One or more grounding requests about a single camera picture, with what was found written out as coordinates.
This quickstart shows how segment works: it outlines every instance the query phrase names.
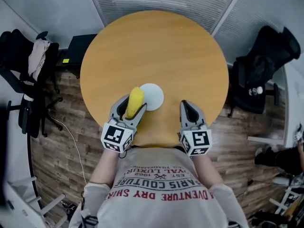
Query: white cable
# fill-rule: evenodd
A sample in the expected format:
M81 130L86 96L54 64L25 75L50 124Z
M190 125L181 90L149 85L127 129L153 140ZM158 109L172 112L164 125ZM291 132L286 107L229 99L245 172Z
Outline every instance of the white cable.
M80 160L80 164L81 164L81 168L82 168L82 175L83 175L83 177L84 177L84 179L85 179L85 184L87 184L87 183L86 183L86 178L85 178L84 166L82 165L80 152L79 152L79 149L78 149L78 147L77 147L77 144L76 144L76 141L75 141L74 136L72 135L72 133L70 132L70 130L67 128L67 126L66 126L64 123L62 123L61 121L56 120L54 117L52 117L52 119L55 120L56 122L59 122L59 123L61 123L62 125L64 125L64 126L66 127L66 129L68 130L68 132L70 133L70 135L72 136L72 138L73 138L73 140L74 140L74 143L75 143L75 146L76 146L76 149L77 149L77 151L78 151L79 160Z

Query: wood plank flooring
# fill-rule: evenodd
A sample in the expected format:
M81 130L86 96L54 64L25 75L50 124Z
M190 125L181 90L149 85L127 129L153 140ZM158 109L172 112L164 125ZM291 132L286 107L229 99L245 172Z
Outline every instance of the wood plank flooring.
M55 112L50 114L64 122L74 135L85 177L89 180L103 152L100 142L102 128L85 106L79 79L68 72L57 73L56 76L60 96L64 100L58 103ZM47 81L46 90L54 92L50 81ZM264 145L247 141L248 135L283 138L285 93L281 92L279 106L273 104L273 97L267 96L266 108L261 115L235 109L233 117L227 118L228 112L229 106L225 104L211 125L214 147L209 155L225 183L234 190L249 218L260 209L274 209L268 202L269 198L280 200L285 190L268 184L271 178L280 172L277 168L255 166L253 163L255 151ZM48 120L46 131L47 138L40 134L37 139L31 139L33 170L38 179L37 188L42 197L42 205L48 204L61 193L66 194L67 201L79 203L85 182L73 139L65 129L60 132ZM257 181L248 187L247 182L251 179ZM63 215L64 211L60 205L48 213L55 222Z

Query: sleeve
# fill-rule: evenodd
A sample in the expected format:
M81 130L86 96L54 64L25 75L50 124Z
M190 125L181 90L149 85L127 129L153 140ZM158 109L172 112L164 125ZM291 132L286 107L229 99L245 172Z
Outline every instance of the sleeve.
M224 184L215 184L209 191L216 198L229 221L238 223L242 228L249 228L245 214L230 187Z
M97 217L100 206L110 192L110 188L106 184L88 183L85 186L83 194L83 202L80 203L73 214L69 228L78 228L82 223L82 216L88 215Z

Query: black office chair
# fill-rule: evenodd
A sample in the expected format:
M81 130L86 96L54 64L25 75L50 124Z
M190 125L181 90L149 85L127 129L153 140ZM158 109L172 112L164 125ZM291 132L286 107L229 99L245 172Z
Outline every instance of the black office chair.
M273 95L275 105L279 105L277 84L274 84L273 90L266 90L265 84L275 71L291 60L298 59L300 54L300 45L287 28L278 33L269 26L262 27L248 55L236 58L233 64L232 74L229 76L231 111L228 117L232 117L235 106L262 114L266 95ZM249 89L259 86L263 88L262 94L249 94Z
M39 34L37 38L44 38L45 35L44 32ZM48 115L48 110L53 108L58 101L62 101L62 98L57 98L45 106L47 95L41 87L54 71L53 67L57 62L59 44L50 44L37 81L28 75L28 60L33 45L34 43L27 40L17 29L13 32L4 32L0 37L0 75L17 93L24 94L20 105L11 106L11 102L9 102L8 112L19 109L19 126L22 128L22 133L28 133L37 138L40 120L42 134L47 137L44 132L45 118L49 119L60 131L62 130L62 126ZM19 79L11 70L20 72ZM33 85L25 84L24 81L30 81Z

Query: white round disc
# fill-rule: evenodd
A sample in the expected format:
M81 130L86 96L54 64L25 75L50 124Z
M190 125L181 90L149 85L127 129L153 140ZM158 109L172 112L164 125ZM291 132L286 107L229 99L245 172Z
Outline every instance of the white round disc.
M147 103L147 111L158 109L163 103L163 91L156 84L144 84L140 86L144 91L144 103Z

